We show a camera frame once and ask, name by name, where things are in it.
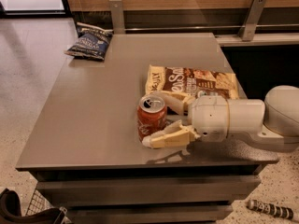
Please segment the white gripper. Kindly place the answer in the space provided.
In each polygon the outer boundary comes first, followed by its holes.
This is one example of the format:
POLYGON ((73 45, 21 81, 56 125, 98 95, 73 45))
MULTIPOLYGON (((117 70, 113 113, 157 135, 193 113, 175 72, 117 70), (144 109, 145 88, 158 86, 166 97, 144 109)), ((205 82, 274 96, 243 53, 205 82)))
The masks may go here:
POLYGON ((188 122, 177 120, 163 130, 143 138, 142 145, 149 148, 183 147, 199 139, 201 142, 222 142, 228 133, 229 110, 221 96, 194 96, 184 92, 154 91, 164 99, 167 107, 178 115, 188 111, 188 122))

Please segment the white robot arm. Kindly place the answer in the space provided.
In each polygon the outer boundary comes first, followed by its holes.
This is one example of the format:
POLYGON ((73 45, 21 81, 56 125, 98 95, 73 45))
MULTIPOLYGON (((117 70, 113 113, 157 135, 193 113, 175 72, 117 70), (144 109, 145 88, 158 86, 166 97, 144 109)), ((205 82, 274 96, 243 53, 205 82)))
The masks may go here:
POLYGON ((199 95, 188 107, 188 118, 141 139, 149 148, 182 147, 189 143, 219 143, 237 139, 247 145, 275 152, 298 148, 298 89, 277 86, 264 100, 225 99, 199 95))

